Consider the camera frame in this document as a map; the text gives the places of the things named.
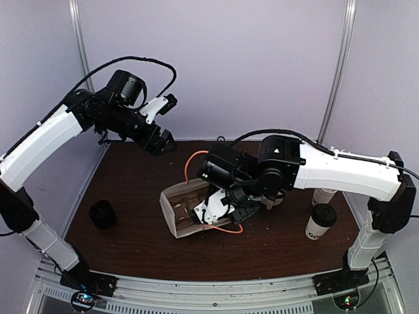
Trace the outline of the stack of black cup lids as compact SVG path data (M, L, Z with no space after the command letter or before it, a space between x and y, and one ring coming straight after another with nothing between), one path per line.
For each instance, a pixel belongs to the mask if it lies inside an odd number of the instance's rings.
M94 226L100 230L110 229L115 225L117 217L113 206L108 200L99 200L88 211Z

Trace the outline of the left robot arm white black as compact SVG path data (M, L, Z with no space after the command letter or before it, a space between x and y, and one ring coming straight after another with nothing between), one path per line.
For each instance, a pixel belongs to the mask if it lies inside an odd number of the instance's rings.
M134 109L139 94L145 92L143 80L117 70L97 92L85 89L70 92L50 116L1 157L1 217L6 226L47 255L64 279L79 290L94 285L88 264L36 212L24 183L60 147L90 128L114 132L123 140L131 139L152 156L174 151L173 135L162 130L155 117L173 109L177 99L173 94L158 94Z

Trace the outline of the white paper takeout bag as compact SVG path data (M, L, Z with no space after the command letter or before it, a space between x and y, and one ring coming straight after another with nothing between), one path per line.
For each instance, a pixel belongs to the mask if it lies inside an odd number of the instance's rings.
M237 230L225 229L224 226L230 223L226 218L213 224L202 224L196 216L195 207L204 201L209 185L202 179L191 179L188 171L190 163L196 156L208 153L208 150L197 150L190 155L183 170L185 180L160 193L160 206L166 224L176 239L207 230L217 230L228 234L241 234L244 231L242 225L239 225Z

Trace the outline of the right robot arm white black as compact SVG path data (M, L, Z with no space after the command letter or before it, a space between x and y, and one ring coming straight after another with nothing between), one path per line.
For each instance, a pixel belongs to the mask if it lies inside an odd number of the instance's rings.
M257 155L234 144L212 145L198 178L209 184L194 218L213 227L224 218L234 224L255 213L262 201L275 201L293 189L323 188L368 197L369 219L344 253L342 268L317 275L320 293L368 283L367 271L386 238L409 222L416 187L400 155L376 158L331 150L290 131L266 131Z

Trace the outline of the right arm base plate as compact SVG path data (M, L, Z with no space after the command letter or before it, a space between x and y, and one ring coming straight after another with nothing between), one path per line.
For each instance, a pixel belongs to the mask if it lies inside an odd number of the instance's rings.
M366 271L338 270L313 276L318 296L350 290L369 283Z

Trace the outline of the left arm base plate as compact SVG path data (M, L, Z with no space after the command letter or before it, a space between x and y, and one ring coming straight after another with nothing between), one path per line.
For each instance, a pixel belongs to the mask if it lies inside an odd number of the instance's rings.
M112 297L117 286L118 279L112 275L95 272L71 273L65 271L60 278L60 284L95 294L98 296Z

